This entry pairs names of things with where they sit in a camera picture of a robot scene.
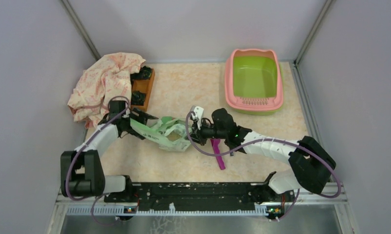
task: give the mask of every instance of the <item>cloth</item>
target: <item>cloth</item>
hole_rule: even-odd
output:
[[[86,128],[96,127],[109,112],[112,97],[124,96],[130,101],[130,75],[138,73],[144,62],[138,54],[115,53],[103,56],[85,70],[68,101],[74,121],[85,120]]]

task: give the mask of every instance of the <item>green plastic bag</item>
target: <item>green plastic bag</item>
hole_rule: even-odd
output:
[[[183,119],[166,116],[150,127],[131,119],[130,124],[138,134],[158,143],[160,149],[183,152],[191,145],[191,142],[186,139]]]

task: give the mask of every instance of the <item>white wall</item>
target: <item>white wall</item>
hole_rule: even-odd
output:
[[[391,0],[337,1],[300,69],[361,233],[391,233]]]
[[[46,231],[60,154],[83,137],[66,102],[93,62],[57,0],[0,1],[0,234]]]
[[[223,61],[236,48],[295,59],[325,0],[69,0],[101,55]]]

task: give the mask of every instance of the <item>litter box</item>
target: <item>litter box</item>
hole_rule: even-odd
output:
[[[273,50],[235,50],[225,65],[225,99],[236,111],[270,115],[283,105],[280,66]]]

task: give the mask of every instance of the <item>beige tabletop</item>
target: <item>beige tabletop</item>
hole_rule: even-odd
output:
[[[307,134],[289,63],[282,62],[284,104],[271,116],[251,116],[232,110],[225,101],[224,63],[149,64],[155,81],[147,112],[151,115],[185,118],[192,105],[205,109],[204,117],[226,108],[235,122],[254,131],[283,139],[300,139]],[[94,129],[88,130],[88,136]],[[212,147],[201,147],[212,152]],[[221,152],[228,151],[223,141]],[[261,155],[236,152],[223,156],[226,169],[220,170],[214,157],[193,147],[185,152],[167,152],[149,140],[134,136],[118,138],[101,157],[106,175],[129,175],[134,182],[248,182],[264,181],[269,173],[288,165]]]

